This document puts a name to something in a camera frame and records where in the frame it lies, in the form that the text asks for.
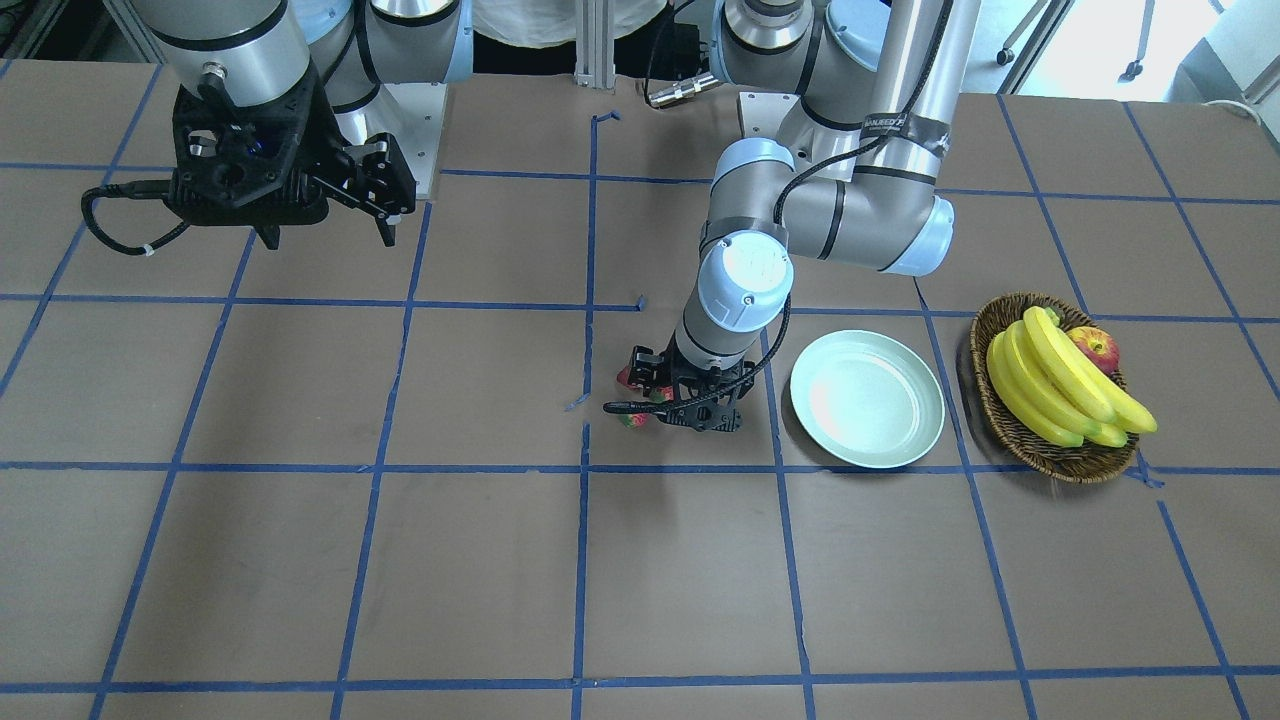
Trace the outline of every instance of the brown basket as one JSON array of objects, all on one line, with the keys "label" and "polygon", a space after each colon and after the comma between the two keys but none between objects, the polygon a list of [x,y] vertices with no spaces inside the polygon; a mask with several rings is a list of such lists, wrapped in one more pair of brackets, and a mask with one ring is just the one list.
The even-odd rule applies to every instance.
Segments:
[{"label": "brown basket", "polygon": [[[973,372],[987,423],[1010,452],[1051,478],[1069,483],[1110,480],[1124,473],[1133,462],[1133,456],[1138,451],[1138,436],[1129,433],[1129,442],[1124,447],[1103,447],[1089,441],[1084,441],[1082,447],[1057,447],[1030,432],[1015,418],[996,395],[996,388],[991,386],[991,379],[987,377],[987,346],[1033,305],[1056,309],[1062,316],[1064,331],[1080,325],[1098,327],[1074,305],[1037,292],[1002,295],[979,310],[973,319],[973,327],[969,328],[969,352],[973,355]],[[1120,370],[1112,373],[1111,379],[1121,388],[1125,387]]]}]

